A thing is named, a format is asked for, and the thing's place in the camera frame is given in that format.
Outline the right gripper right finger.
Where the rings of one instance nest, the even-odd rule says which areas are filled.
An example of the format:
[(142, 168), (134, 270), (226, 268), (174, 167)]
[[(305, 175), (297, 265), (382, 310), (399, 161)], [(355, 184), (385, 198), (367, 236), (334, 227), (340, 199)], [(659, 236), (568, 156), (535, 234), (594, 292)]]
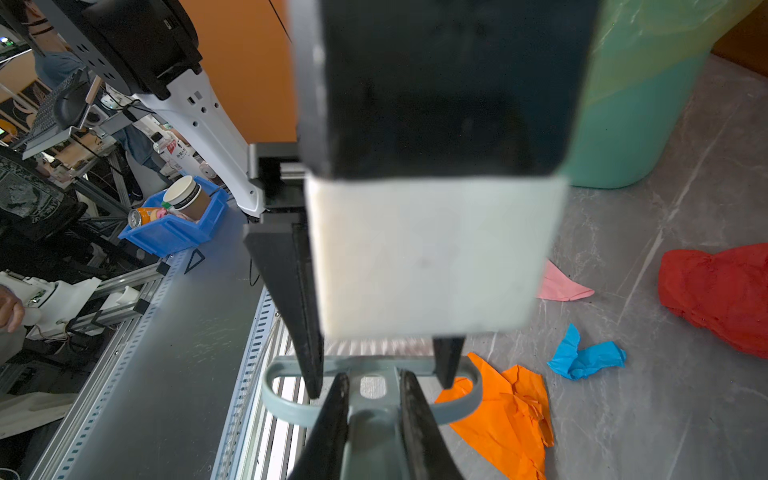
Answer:
[(414, 373), (400, 371), (401, 432), (410, 479), (462, 479)]

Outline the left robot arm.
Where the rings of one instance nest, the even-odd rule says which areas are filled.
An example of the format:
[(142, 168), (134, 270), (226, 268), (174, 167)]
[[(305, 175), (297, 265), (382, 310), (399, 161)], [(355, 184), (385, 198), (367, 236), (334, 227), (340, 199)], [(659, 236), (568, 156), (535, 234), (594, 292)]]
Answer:
[(40, 9), (253, 217), (244, 242), (311, 398), (328, 339), (429, 337), (451, 388), (468, 334), (527, 318), (568, 190), (559, 169), (600, 2), (291, 2), (305, 174), (284, 208), (216, 105), (179, 2)]

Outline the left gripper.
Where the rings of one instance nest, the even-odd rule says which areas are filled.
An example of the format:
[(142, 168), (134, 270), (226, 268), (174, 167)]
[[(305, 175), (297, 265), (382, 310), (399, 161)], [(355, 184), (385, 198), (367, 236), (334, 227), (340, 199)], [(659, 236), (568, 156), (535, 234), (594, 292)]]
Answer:
[(264, 210), (246, 214), (244, 244), (290, 335), (308, 396), (323, 386), (324, 337), (318, 314), (304, 177), (291, 142), (248, 145), (247, 176)]

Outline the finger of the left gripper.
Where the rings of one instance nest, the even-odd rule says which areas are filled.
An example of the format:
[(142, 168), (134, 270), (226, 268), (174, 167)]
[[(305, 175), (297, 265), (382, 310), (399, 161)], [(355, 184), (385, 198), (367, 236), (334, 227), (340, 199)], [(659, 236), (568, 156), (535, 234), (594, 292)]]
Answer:
[(598, 2), (293, 1), (289, 16), (307, 177), (565, 177)]

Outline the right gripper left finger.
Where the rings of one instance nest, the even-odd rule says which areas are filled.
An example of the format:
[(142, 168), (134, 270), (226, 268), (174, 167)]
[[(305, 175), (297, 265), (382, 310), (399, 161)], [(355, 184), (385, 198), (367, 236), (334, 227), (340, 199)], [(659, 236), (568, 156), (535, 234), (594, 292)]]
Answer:
[(334, 377), (309, 439), (289, 476), (290, 480), (341, 478), (349, 428), (349, 399), (349, 377), (346, 373), (339, 373)]

